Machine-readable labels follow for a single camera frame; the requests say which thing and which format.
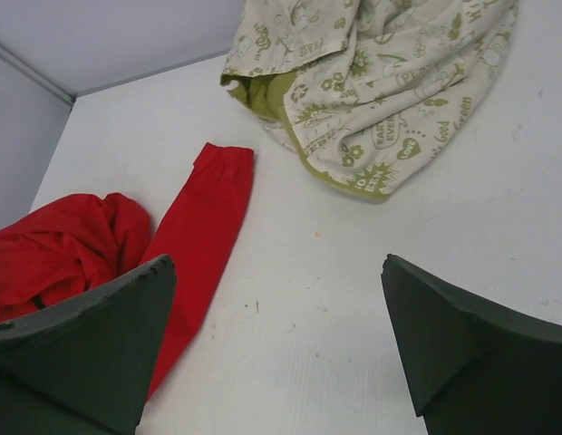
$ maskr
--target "cream patterned cloth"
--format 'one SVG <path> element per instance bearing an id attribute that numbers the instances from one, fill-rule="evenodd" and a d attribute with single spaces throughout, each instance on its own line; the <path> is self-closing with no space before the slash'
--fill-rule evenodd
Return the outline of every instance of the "cream patterned cloth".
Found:
<path id="1" fill-rule="evenodd" d="M 472 114 L 517 15 L 518 0 L 246 0 L 221 83 L 285 77 L 277 100 L 275 81 L 260 91 L 278 115 L 263 126 L 319 179 L 383 200 Z"/>

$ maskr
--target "red sleeve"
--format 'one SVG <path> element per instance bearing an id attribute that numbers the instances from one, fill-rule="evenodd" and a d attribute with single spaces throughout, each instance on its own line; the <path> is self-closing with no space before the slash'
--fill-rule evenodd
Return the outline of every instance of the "red sleeve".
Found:
<path id="1" fill-rule="evenodd" d="M 149 397 L 202 325 L 245 217 L 253 154 L 207 143 L 142 259 L 169 254 L 178 279 Z"/>

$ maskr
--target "white backdrop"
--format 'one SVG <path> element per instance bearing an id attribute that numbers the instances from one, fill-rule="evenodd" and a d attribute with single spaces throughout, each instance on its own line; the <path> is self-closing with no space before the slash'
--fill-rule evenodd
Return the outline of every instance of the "white backdrop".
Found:
<path id="1" fill-rule="evenodd" d="M 243 0 L 0 0 L 0 39 L 82 93 L 232 44 Z"/>

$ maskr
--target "small stain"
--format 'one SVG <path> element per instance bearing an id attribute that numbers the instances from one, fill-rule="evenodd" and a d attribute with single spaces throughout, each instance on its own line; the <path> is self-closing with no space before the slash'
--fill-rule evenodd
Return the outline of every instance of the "small stain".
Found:
<path id="1" fill-rule="evenodd" d="M 510 137 L 516 142 L 518 140 L 518 133 L 523 130 L 523 125 L 518 122 L 517 128 L 510 133 Z"/>

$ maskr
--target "white surface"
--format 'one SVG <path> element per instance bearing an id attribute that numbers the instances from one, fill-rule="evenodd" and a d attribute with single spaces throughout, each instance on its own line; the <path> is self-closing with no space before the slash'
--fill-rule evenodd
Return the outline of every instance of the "white surface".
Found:
<path id="1" fill-rule="evenodd" d="M 0 228 L 29 212 L 69 112 L 0 59 Z"/>
<path id="2" fill-rule="evenodd" d="M 258 154 L 205 326 L 139 435 L 425 435 L 383 300 L 390 252 L 562 324 L 562 0 L 521 14 L 488 99 L 381 206 L 325 188 L 273 143 L 217 86 L 222 58 L 77 102 L 36 207 L 119 190 L 158 221 L 206 140 Z"/>
<path id="3" fill-rule="evenodd" d="M 243 0 L 0 0 L 0 38 L 76 92 L 233 43 Z"/>

